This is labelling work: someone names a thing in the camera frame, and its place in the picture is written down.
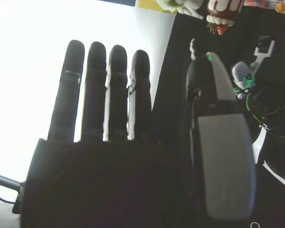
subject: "plaid fabric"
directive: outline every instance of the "plaid fabric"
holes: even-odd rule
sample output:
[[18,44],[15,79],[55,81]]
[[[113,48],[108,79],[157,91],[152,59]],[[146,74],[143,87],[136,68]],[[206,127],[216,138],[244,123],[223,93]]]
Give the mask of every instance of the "plaid fabric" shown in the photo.
[[255,6],[261,7],[263,9],[275,9],[275,5],[278,2],[285,2],[285,0],[246,0],[244,5],[245,6]]

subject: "green light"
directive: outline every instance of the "green light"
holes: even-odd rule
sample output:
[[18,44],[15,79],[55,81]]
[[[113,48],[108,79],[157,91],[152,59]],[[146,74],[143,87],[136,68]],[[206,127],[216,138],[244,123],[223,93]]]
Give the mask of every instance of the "green light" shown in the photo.
[[207,55],[207,58],[208,58],[208,61],[209,61],[209,62],[212,62],[212,57],[211,57],[211,55]]

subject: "black pole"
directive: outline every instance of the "black pole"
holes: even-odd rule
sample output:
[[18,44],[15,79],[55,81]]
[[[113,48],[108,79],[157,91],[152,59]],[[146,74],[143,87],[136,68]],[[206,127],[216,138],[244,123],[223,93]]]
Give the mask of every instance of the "black pole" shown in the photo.
[[0,176],[0,185],[9,189],[18,191],[21,183],[10,178]]

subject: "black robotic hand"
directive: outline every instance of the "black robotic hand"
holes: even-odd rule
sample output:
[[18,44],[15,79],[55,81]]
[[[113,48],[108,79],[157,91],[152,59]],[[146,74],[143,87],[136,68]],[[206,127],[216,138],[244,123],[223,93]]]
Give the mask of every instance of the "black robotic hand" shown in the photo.
[[181,193],[171,153],[150,132],[148,55],[135,53],[127,88],[125,49],[113,47],[106,70],[104,45],[91,45],[74,143],[84,54],[81,42],[70,42],[48,139],[39,140],[28,172],[21,227],[162,227]]

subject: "orange object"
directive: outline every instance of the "orange object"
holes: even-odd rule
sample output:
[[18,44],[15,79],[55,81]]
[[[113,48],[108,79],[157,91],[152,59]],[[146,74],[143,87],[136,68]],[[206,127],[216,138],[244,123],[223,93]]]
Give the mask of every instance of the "orange object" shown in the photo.
[[219,25],[218,26],[218,34],[223,35],[225,31],[227,30],[228,25]]

